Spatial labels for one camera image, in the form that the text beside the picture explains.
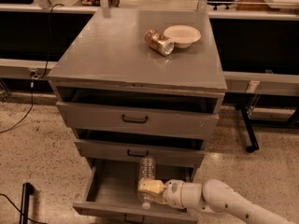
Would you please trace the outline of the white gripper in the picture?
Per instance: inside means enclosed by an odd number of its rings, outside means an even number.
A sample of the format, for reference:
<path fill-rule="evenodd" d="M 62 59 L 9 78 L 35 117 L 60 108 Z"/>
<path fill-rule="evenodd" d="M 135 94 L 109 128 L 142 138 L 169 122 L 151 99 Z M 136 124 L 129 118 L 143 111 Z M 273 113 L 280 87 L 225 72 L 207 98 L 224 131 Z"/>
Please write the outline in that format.
<path fill-rule="evenodd" d="M 181 192 L 184 184 L 184 181 L 176 179 L 171 179 L 165 184 L 161 180 L 144 179 L 138 184 L 138 190 L 152 194 L 161 194 L 163 192 L 163 197 L 145 194 L 144 198 L 150 203 L 167 204 L 172 208 L 183 209 Z"/>

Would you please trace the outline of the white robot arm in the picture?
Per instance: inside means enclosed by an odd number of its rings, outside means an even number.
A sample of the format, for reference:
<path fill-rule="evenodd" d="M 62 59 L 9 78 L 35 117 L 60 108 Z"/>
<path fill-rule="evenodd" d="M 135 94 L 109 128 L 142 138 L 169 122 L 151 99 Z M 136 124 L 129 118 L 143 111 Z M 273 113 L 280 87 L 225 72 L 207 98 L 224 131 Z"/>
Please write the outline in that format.
<path fill-rule="evenodd" d="M 152 202 L 176 209 L 192 209 L 206 214 L 227 214 L 246 224 L 295 224 L 287 218 L 256 205 L 217 179 L 204 184 L 171 179 L 166 183 L 143 179 L 138 191 Z"/>

